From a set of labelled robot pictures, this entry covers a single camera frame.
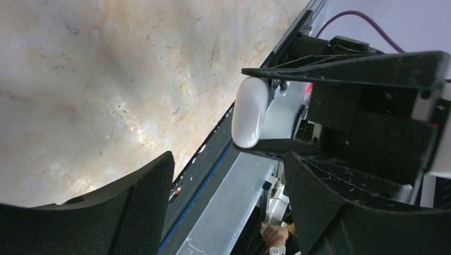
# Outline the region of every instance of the wire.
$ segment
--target wire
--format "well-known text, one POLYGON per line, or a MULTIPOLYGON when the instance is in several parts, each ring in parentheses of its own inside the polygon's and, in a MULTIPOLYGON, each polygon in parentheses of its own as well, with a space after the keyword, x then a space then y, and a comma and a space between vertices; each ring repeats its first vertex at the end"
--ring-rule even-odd
POLYGON ((338 19, 339 17, 345 16, 345 15, 357 15, 360 18, 363 18, 366 22, 368 22, 374 29, 376 29, 376 31, 383 37, 383 39, 391 46, 393 47, 393 49, 395 49, 397 52, 399 53, 405 53, 405 51, 403 49, 401 49, 401 47, 399 47, 385 32, 384 30, 374 21, 372 20, 370 17, 368 17, 366 14, 359 12, 359 11, 345 11, 345 12, 340 12, 337 15, 333 16, 330 20, 328 20, 323 27, 320 29, 320 31, 318 32, 318 34, 315 36, 315 38, 318 38, 323 31, 326 29, 326 27, 328 25, 330 25, 330 23, 332 23, 334 20, 338 19))

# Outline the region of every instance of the person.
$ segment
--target person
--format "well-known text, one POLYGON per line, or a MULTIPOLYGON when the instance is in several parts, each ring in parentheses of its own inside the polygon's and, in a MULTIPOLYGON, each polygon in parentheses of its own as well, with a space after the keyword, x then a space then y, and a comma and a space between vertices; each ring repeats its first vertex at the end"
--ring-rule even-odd
POLYGON ((261 211, 256 207, 251 213, 241 232, 231 255, 264 255, 271 247, 285 245, 285 255, 295 255, 299 252, 297 237, 282 226, 268 226, 263 235, 261 211))

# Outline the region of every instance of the blue strip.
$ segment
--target blue strip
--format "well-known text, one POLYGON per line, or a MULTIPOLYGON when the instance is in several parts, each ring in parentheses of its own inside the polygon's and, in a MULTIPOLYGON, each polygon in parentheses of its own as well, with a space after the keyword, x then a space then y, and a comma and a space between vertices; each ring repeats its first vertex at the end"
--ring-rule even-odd
POLYGON ((194 195, 193 199, 191 200, 191 202, 188 204, 187 208, 183 211, 182 215, 180 216, 179 220, 176 222, 176 224, 174 225, 174 227, 171 229, 171 231, 169 231, 169 234, 166 236, 166 238, 164 239, 163 243, 161 244, 160 248, 158 249, 158 254, 161 254, 161 252, 163 251, 163 249, 166 247, 166 245, 168 244, 169 240, 171 239, 172 235, 174 234, 174 232, 177 230, 177 228, 179 227, 180 223, 183 221, 183 219, 186 217, 186 215, 188 214, 189 210, 191 209, 191 207, 193 206, 193 204, 196 202, 196 200, 199 198, 200 194, 202 193, 202 191, 204 190, 205 186, 207 186, 207 183, 209 182, 209 180, 211 179, 211 177, 213 176, 213 174, 216 172, 219 164, 221 163, 221 161, 224 159, 224 157, 226 156, 227 152, 230 150, 230 147, 232 146, 232 141, 229 142, 229 145, 227 146, 227 148, 225 149, 225 151, 222 153, 221 157, 219 158, 218 162, 216 162, 216 165, 214 165, 213 169, 211 170, 211 172, 208 174, 207 178, 204 180, 204 182, 202 183, 201 187, 199 188, 199 190, 196 192, 196 194, 194 195))

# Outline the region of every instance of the stain on marble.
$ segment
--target stain on marble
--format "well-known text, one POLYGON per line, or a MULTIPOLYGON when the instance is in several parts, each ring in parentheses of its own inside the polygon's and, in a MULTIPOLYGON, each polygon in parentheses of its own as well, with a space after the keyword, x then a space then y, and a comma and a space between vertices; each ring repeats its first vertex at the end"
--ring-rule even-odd
POLYGON ((177 176, 307 2, 3 0, 0 202, 62 203, 166 150, 177 176))

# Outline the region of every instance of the hand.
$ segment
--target hand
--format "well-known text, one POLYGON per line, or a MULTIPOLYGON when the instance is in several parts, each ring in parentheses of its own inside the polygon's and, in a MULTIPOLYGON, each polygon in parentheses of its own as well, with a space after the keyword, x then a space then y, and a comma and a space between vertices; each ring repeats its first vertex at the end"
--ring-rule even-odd
POLYGON ((288 239, 288 230, 281 226, 269 226, 263 233, 263 240, 268 244, 266 253, 269 253, 271 247, 285 245, 288 239))

